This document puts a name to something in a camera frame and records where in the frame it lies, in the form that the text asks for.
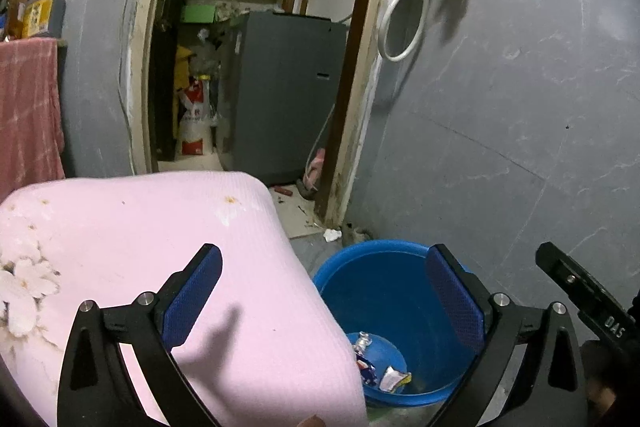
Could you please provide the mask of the operator right hand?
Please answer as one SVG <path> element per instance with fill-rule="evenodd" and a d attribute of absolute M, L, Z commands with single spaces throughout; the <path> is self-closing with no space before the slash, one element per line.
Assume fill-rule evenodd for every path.
<path fill-rule="evenodd" d="M 586 395 L 587 400 L 598 416 L 603 416 L 616 400 L 615 392 L 593 377 L 587 379 Z"/>

